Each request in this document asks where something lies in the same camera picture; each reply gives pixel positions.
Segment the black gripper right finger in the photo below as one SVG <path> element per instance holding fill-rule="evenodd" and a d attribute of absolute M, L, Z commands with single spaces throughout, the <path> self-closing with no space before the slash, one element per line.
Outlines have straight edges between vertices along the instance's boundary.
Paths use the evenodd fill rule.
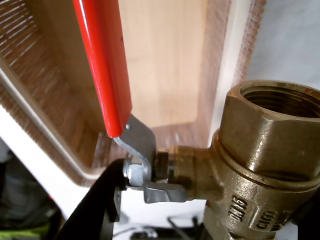
<path fill-rule="evenodd" d="M 305 220 L 313 219 L 314 215 L 317 218 L 318 212 L 320 212 L 320 188 L 295 212 L 294 224 L 298 226 Z"/>

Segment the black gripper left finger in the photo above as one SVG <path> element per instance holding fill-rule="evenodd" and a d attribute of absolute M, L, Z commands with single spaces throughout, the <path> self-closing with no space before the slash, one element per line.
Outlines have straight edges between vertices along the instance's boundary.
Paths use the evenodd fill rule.
<path fill-rule="evenodd" d="M 63 227 L 56 240 L 111 240 L 114 223 L 120 220 L 121 193 L 127 181 L 125 160 L 113 161 L 91 186 Z"/>

